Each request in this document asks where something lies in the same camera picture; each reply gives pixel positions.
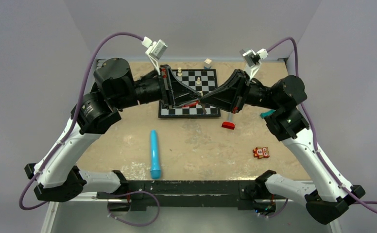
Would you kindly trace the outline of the red key tag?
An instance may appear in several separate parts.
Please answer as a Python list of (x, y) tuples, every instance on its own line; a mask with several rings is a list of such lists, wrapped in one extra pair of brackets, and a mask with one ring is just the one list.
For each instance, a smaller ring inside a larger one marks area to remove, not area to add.
[(197, 104), (198, 104), (198, 102), (196, 101), (196, 102), (192, 102), (192, 103), (189, 103), (189, 104), (184, 104), (181, 107), (182, 108), (186, 108), (186, 107), (190, 108), (190, 107), (196, 106)]

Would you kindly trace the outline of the silver key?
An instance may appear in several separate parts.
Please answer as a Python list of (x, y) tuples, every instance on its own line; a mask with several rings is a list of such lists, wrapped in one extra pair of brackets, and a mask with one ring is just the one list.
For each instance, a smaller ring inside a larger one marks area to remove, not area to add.
[(200, 106), (202, 108), (203, 114), (207, 114), (206, 105), (205, 104), (200, 104)]

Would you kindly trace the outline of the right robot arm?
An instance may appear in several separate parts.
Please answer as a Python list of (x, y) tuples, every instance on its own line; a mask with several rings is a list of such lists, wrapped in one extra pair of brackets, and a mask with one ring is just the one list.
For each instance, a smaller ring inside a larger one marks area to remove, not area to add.
[(314, 140), (314, 129), (297, 109), (307, 99), (303, 81), (289, 75), (267, 87), (244, 71), (236, 69), (215, 90), (203, 95), (200, 103), (238, 113), (244, 105), (272, 109), (265, 117), (269, 132), (287, 147), (312, 180), (304, 184), (268, 170), (256, 179), (254, 193), (266, 198), (280, 195), (305, 206), (319, 223), (329, 224), (365, 195), (360, 185), (348, 181), (325, 156)]

